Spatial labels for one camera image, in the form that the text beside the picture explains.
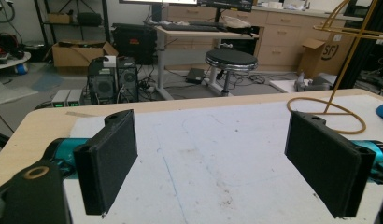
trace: stool legs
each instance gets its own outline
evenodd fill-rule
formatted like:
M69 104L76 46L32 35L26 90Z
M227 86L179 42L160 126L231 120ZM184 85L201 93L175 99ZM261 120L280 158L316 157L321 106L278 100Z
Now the stool legs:
M224 80L224 86L223 90L221 90L221 96L228 96L229 95L229 81L230 81L230 76L233 72L227 71L226 72L226 79Z

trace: black box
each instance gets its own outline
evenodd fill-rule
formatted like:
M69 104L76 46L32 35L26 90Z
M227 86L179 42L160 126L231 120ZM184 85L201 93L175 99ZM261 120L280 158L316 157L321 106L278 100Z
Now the black box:
M80 12L78 13L78 24L84 26L99 26L102 24L102 17L99 13Z
M134 111L107 116L105 127L75 148L74 156L86 214L104 216L138 156Z
M192 68L189 71L189 74L186 76L186 82L201 84L201 82L204 79L204 76L205 76L204 69Z
M355 217L376 154L325 124L320 117L291 111L285 155L333 217Z
M139 101L138 70L131 58L118 58L116 63L121 103Z
M157 33L150 26L113 23L113 47L119 56L133 57L136 64L153 64Z

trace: chair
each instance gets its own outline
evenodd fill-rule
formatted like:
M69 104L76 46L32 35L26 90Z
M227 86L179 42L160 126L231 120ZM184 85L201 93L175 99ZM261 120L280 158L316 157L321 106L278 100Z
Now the chair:
M206 62L226 72L221 96L229 95L229 80L233 72L248 72L258 66L258 59L233 49L212 49L206 53Z

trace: white table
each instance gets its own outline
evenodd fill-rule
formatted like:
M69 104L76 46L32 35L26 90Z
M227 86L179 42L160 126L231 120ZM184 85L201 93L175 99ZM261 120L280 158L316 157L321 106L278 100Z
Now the white table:
M383 186L367 184L356 218L333 219L284 155L286 102L330 95L314 91L37 110L0 153L0 185L39 160L52 140L69 137L80 118L133 108L139 156L108 215L84 215L78 181L64 181L74 223L373 223ZM383 119L375 113L383 97L339 90L334 102L366 121L364 133L346 138L383 141ZM316 110L320 105L294 106ZM334 128L359 125L343 116L326 119Z
M166 38L212 38L218 40L217 48L220 47L221 39L254 39L259 35L253 34L241 35L230 32L190 32L190 31L167 31L161 26L155 27L157 30L157 54L158 54L158 80L156 90L165 100L173 100L174 98L164 89L164 67L166 65L176 64L196 64L206 62L206 52L208 49L167 49ZM206 81L207 85L215 90L221 91L222 87L216 83L216 69L210 72L210 78Z
M25 54L23 55L23 58L21 58L21 59L9 58L7 60L7 63L0 64L0 69L11 67L11 66L15 66L15 65L20 64L20 63L25 63L30 58L31 58L31 53L30 52L25 52Z

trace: computer tower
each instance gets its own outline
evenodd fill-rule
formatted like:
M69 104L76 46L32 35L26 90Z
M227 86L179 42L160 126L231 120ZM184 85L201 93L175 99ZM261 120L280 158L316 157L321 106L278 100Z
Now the computer tower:
M117 74L121 102L138 102L138 73L134 60L131 58L117 59Z
M148 25L113 23L113 47L119 56L133 57L136 64L153 64L157 32Z
M103 59L92 60L88 68L88 85L92 105L116 103L115 68L106 68Z

